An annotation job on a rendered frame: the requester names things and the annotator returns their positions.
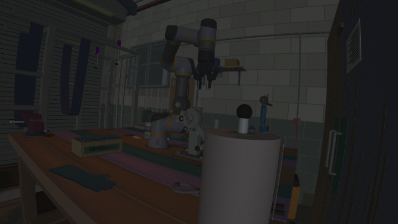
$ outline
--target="window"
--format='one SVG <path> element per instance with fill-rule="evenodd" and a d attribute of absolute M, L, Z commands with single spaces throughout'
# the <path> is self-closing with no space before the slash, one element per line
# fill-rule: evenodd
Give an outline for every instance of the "window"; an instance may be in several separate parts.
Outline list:
<path fill-rule="evenodd" d="M 165 41 L 151 42 L 135 46 L 132 49 L 140 52 L 142 56 L 140 88 L 168 88 L 170 72 L 160 64 L 160 56 L 165 49 Z M 129 65 L 127 87 L 132 86 L 136 57 L 132 57 Z"/>

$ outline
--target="black ball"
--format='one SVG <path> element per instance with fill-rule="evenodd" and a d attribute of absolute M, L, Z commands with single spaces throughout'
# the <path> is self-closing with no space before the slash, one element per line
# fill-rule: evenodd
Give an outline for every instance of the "black ball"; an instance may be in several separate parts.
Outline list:
<path fill-rule="evenodd" d="M 238 109 L 236 109 L 236 114 L 238 115 L 238 118 L 249 119 L 253 114 L 253 110 L 249 105 L 241 104 L 238 106 Z"/>

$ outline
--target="green glove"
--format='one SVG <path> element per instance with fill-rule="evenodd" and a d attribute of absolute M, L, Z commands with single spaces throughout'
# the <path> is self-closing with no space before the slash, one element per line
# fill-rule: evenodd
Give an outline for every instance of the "green glove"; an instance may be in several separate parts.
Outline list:
<path fill-rule="evenodd" d="M 115 182 L 107 180 L 109 175 L 94 175 L 87 171 L 84 171 L 76 166 L 72 166 L 71 164 L 67 164 L 65 166 L 59 166 L 48 171 L 57 174 L 63 178 L 68 180 L 72 180 L 83 187 L 92 189 L 93 191 L 106 191 L 107 189 L 111 189 L 115 186 Z"/>

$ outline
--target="yellow-orange object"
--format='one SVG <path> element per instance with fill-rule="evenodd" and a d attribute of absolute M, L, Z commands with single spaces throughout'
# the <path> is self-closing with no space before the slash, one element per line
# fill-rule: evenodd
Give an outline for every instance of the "yellow-orange object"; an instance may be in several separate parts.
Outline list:
<path fill-rule="evenodd" d="M 298 200 L 300 198 L 300 190 L 301 190 L 300 185 L 298 187 L 293 187 L 292 199 L 290 200 L 290 208 L 288 215 L 288 219 L 290 220 L 293 220 L 296 217 Z"/>

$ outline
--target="corrugated metal shutter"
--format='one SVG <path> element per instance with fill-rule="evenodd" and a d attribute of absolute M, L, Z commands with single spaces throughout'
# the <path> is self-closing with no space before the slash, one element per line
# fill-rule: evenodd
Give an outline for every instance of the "corrugated metal shutter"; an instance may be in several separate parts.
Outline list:
<path fill-rule="evenodd" d="M 106 37 L 108 27 L 102 24 L 92 22 L 84 19 L 78 15 L 74 15 L 62 9 L 53 7 L 46 3 L 36 0 L 2 0 L 0 7 L 12 10 L 13 7 L 20 7 L 27 11 L 34 11 L 36 13 L 46 15 L 58 21 L 67 22 L 77 28 L 83 28 L 92 32 L 93 36 Z M 30 21 L 22 21 L 17 18 L 9 18 L 0 14 L 0 29 L 4 25 L 17 25 L 24 28 L 29 28 Z M 66 33 L 57 31 L 56 37 L 72 40 L 80 43 L 80 37 L 74 37 Z M 13 30 L 7 32 L 0 31 L 0 67 L 15 69 L 17 47 L 18 47 L 19 33 Z M 92 47 L 100 48 L 100 55 L 104 55 L 105 47 L 103 45 L 91 42 Z M 42 69 L 43 54 L 45 47 L 45 36 L 42 40 L 42 48 L 40 51 L 40 59 L 38 72 Z M 49 86 L 49 99 L 48 99 L 48 129 L 50 131 L 56 130 L 75 130 L 76 116 L 66 116 L 61 113 L 60 108 L 60 67 L 62 58 L 63 44 L 56 42 L 53 50 L 53 59 L 50 76 Z M 76 64 L 78 60 L 78 52 L 72 52 L 72 60 L 70 67 L 70 82 L 74 82 Z M 103 70 L 103 60 L 98 60 L 98 69 L 96 66 L 96 57 L 92 54 L 89 57 L 89 64 L 86 73 L 86 84 L 101 86 L 101 74 Z M 14 102 L 14 75 L 0 73 L 0 100 Z M 85 88 L 83 94 L 83 105 L 100 104 L 100 89 Z M 70 99 L 72 100 L 73 86 L 70 86 Z M 35 103 L 39 103 L 40 97 L 40 81 L 36 82 Z M 0 110 L 0 166 L 5 164 L 12 164 L 18 162 L 18 155 L 13 150 L 11 144 L 8 142 L 8 133 L 23 132 L 22 128 L 17 128 L 15 124 L 10 124 L 9 121 L 14 120 L 13 111 Z M 99 122 L 99 109 L 82 109 L 81 111 L 81 129 L 96 129 Z"/>

